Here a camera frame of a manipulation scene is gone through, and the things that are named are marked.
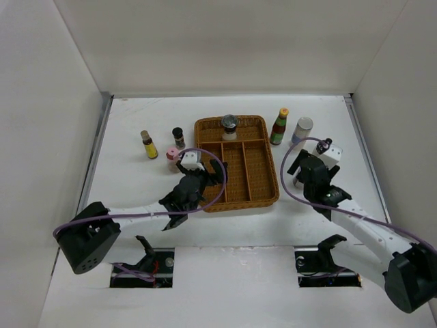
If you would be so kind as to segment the pink cap spice jar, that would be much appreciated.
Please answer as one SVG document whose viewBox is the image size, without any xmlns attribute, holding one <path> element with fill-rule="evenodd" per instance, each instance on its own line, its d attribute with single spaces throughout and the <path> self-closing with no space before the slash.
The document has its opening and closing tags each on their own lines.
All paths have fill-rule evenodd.
<svg viewBox="0 0 437 328">
<path fill-rule="evenodd" d="M 166 151 L 167 167 L 170 172 L 179 173 L 177 162 L 180 160 L 179 150 L 176 147 L 170 147 Z"/>
</svg>

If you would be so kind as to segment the yellow label brown bottle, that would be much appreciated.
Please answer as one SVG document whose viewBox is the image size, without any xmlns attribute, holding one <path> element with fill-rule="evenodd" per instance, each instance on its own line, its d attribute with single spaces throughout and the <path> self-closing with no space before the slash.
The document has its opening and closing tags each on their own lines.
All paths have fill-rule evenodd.
<svg viewBox="0 0 437 328">
<path fill-rule="evenodd" d="M 141 131 L 142 143 L 145 148 L 147 157 L 149 159 L 156 159 L 158 157 L 158 150 L 154 145 L 152 138 L 146 130 Z"/>
</svg>

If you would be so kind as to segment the black round cap bottle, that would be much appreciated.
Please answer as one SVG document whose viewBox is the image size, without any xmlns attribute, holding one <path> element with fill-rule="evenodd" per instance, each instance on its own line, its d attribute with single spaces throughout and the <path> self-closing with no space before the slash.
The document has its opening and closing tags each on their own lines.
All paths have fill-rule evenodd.
<svg viewBox="0 0 437 328">
<path fill-rule="evenodd" d="M 315 147 L 316 153 L 317 154 L 325 153 L 330 148 L 332 142 L 333 141 L 331 138 L 326 138 L 325 140 L 319 141 Z"/>
</svg>

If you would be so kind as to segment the black cap pepper jar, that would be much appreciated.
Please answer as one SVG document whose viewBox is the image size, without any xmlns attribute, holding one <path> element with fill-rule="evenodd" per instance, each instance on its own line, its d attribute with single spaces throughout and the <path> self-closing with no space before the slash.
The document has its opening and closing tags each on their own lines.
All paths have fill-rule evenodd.
<svg viewBox="0 0 437 328">
<path fill-rule="evenodd" d="M 174 142 L 175 142 L 175 146 L 177 149 L 185 149 L 186 144 L 185 144 L 185 140 L 184 140 L 184 134 L 183 134 L 183 130 L 180 127 L 175 127 L 172 130 L 172 135 L 174 138 Z"/>
</svg>

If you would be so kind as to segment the red chili sauce bottle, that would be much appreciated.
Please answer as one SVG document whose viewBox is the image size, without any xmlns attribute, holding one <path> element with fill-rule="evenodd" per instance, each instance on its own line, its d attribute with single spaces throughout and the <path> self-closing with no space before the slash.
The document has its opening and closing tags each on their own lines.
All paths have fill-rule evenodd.
<svg viewBox="0 0 437 328">
<path fill-rule="evenodd" d="M 271 134 L 270 134 L 270 143 L 272 145 L 279 145 L 283 141 L 283 137 L 285 134 L 286 126 L 287 126 L 287 116 L 289 114 L 288 108 L 281 108 L 279 110 L 279 114 L 272 126 Z"/>
</svg>

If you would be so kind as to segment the white blue salt shaker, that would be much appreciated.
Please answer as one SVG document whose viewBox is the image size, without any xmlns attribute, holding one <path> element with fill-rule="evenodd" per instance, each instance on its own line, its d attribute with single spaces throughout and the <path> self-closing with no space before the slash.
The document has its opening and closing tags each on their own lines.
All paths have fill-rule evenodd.
<svg viewBox="0 0 437 328">
<path fill-rule="evenodd" d="M 313 120 L 308 117 L 301 117 L 296 123 L 296 127 L 292 134 L 291 142 L 297 144 L 301 139 L 309 136 L 313 128 Z"/>
</svg>

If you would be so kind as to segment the silver cap grinder jar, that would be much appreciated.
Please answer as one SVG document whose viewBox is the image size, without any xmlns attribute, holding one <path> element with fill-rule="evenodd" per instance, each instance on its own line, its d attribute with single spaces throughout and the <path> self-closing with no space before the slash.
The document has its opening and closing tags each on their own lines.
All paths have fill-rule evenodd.
<svg viewBox="0 0 437 328">
<path fill-rule="evenodd" d="M 234 141 L 237 140 L 236 128 L 238 126 L 238 119 L 236 116 L 227 114 L 222 117 L 221 124 L 224 128 L 222 134 L 223 141 Z"/>
</svg>

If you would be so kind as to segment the white red lid jar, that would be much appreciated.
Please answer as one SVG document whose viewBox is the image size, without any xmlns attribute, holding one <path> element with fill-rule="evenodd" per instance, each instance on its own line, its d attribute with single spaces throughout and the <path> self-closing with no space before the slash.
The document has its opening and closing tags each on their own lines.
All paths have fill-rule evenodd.
<svg viewBox="0 0 437 328">
<path fill-rule="evenodd" d="M 297 189 L 303 189 L 303 182 L 301 181 L 301 174 L 297 173 L 294 177 L 293 177 L 293 185 L 297 188 Z"/>
</svg>

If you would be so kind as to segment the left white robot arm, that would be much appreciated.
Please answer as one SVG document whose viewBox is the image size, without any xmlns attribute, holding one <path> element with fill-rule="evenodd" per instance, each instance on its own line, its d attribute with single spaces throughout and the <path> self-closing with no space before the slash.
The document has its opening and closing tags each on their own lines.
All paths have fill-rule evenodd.
<svg viewBox="0 0 437 328">
<path fill-rule="evenodd" d="M 161 200 L 138 208 L 108 208 L 102 202 L 86 206 L 75 218 L 53 232 L 72 271 L 84 274 L 102 262 L 115 262 L 128 271 L 146 272 L 153 265 L 150 244 L 139 234 L 141 228 L 155 225 L 159 231 L 172 230 L 192 213 L 202 210 L 207 187 L 227 183 L 227 163 L 211 159 L 209 172 L 204 163 L 187 152 L 176 166 L 182 173 L 179 183 Z M 140 241 L 144 249 L 130 255 L 130 264 L 121 256 L 109 256 L 116 240 L 128 234 Z"/>
</svg>

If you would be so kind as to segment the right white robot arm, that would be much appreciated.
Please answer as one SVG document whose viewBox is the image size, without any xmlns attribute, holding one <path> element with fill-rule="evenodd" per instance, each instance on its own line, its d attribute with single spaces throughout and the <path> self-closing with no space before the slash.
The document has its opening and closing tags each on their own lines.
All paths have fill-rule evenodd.
<svg viewBox="0 0 437 328">
<path fill-rule="evenodd" d="M 288 169 L 303 186 L 303 204 L 342 227 L 363 244 L 361 252 L 347 238 L 334 234 L 320 243 L 315 265 L 323 273 L 342 268 L 381 287 L 401 311 L 412 313 L 436 297 L 436 250 L 400 228 L 376 221 L 343 189 L 331 183 L 339 166 L 301 150 Z"/>
</svg>

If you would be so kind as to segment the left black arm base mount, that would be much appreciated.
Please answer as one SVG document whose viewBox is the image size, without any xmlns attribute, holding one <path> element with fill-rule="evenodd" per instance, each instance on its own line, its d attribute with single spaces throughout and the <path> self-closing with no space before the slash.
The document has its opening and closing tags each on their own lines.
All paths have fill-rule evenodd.
<svg viewBox="0 0 437 328">
<path fill-rule="evenodd" d="M 175 249 L 153 248 L 144 236 L 135 236 L 144 255 L 134 264 L 117 262 L 112 267 L 110 288 L 172 288 Z"/>
</svg>

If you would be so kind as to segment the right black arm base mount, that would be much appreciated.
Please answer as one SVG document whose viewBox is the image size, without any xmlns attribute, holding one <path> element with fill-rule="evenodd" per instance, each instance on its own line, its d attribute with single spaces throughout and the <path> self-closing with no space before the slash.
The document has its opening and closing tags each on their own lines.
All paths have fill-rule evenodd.
<svg viewBox="0 0 437 328">
<path fill-rule="evenodd" d="M 346 237 L 335 234 L 315 246 L 295 247 L 298 285 L 301 288 L 360 288 L 360 275 L 336 265 L 330 252 L 345 241 Z"/>
</svg>

